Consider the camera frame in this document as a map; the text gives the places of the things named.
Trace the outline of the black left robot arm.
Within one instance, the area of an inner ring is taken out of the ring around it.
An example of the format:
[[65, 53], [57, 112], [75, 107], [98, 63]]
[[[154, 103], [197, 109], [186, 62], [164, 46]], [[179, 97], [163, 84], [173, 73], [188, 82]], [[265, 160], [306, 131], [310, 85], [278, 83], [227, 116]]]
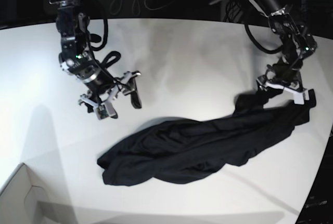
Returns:
[[315, 53], [317, 42], [304, 23], [294, 21], [290, 0], [248, 0], [250, 7], [246, 15], [254, 10], [264, 16], [272, 32], [279, 36], [281, 46], [276, 49], [264, 48], [252, 35], [248, 22], [244, 22], [246, 33], [252, 43], [266, 54], [280, 53], [277, 63], [268, 65], [266, 72], [257, 78], [260, 90], [282, 89], [293, 96], [305, 99], [300, 70], [306, 58]]

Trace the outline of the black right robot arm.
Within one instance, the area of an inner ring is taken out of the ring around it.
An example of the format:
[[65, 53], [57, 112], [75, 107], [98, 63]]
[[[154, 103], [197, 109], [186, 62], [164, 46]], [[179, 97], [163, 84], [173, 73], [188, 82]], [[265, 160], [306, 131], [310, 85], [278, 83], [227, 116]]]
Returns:
[[102, 61], [95, 58], [95, 52], [107, 44], [108, 19], [101, 4], [92, 0], [101, 13], [104, 33], [102, 36], [90, 33], [90, 17], [84, 7], [85, 1], [49, 0], [50, 4], [58, 5], [56, 28], [61, 38], [61, 52], [58, 56], [60, 68], [87, 87], [87, 93], [80, 95], [79, 105], [85, 105], [87, 111], [95, 113], [99, 120], [118, 118], [112, 104], [118, 94], [130, 96], [134, 108], [142, 107], [136, 85], [136, 78], [141, 73], [127, 71], [122, 77], [112, 76], [108, 68], [121, 59], [118, 51], [111, 51]]

